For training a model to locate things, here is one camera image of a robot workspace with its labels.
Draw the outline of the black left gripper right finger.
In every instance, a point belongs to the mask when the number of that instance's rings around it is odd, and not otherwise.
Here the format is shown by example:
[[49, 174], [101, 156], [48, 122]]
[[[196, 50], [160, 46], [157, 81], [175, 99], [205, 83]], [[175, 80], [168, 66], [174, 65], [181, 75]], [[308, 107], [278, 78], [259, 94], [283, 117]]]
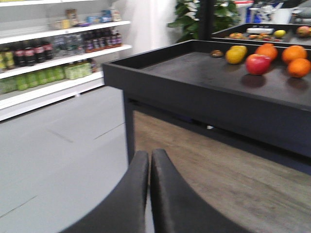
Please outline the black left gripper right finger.
[[184, 180], [164, 149], [151, 161], [151, 205], [157, 233], [246, 233], [205, 202]]

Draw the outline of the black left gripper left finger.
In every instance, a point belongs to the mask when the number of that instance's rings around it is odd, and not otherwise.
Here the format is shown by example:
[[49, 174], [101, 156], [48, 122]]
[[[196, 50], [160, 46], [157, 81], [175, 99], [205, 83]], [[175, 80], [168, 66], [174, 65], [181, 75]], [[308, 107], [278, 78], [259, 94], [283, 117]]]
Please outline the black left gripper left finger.
[[149, 157], [137, 151], [109, 195], [63, 233], [144, 233]]

